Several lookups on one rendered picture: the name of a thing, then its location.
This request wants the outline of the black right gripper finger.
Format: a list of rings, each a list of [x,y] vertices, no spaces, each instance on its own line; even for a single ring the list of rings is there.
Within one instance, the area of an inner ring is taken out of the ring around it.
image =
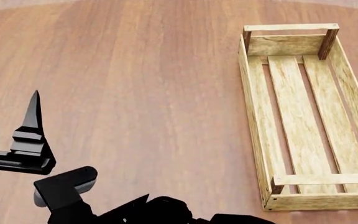
[[[121,205],[120,207],[114,208],[102,214],[100,217],[127,217],[129,216],[129,214],[134,212],[137,208],[140,208],[143,205],[145,205],[148,197],[149,194],[143,195],[137,199],[125,203],[124,205]]]

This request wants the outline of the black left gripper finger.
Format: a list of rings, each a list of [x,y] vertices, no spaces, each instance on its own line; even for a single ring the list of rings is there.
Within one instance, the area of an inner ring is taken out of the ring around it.
[[[42,110],[38,91],[35,91],[32,95],[23,123],[13,132],[12,138],[14,140],[11,146],[12,152],[42,153],[46,139],[44,136]]]

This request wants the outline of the wooden slatted crate tray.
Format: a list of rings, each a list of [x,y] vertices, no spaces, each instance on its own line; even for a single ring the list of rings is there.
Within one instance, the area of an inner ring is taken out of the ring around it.
[[[244,26],[238,57],[264,210],[358,209],[358,81],[338,31]]]

